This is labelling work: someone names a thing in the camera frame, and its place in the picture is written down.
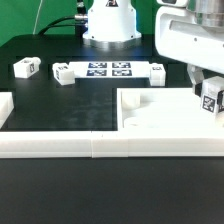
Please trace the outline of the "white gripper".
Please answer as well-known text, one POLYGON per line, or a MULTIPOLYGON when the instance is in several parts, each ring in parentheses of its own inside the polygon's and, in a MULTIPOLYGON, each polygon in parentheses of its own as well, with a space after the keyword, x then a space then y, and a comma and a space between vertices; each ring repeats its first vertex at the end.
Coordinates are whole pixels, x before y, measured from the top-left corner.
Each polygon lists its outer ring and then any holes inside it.
POLYGON ((157 0, 155 46, 187 63, 193 93, 201 96, 203 69, 224 74, 224 0, 157 0))

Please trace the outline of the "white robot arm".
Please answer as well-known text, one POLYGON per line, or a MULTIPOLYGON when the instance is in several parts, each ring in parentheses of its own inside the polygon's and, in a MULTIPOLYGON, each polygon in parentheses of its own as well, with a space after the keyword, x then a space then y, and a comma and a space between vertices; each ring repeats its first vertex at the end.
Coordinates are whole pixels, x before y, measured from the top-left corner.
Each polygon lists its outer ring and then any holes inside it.
MULTIPOLYGON (((205 69, 224 74, 224 0, 156 0, 155 47, 165 57, 184 62, 193 85, 205 69)), ((140 41, 131 0, 93 0, 88 10, 85 44, 121 48, 140 41)))

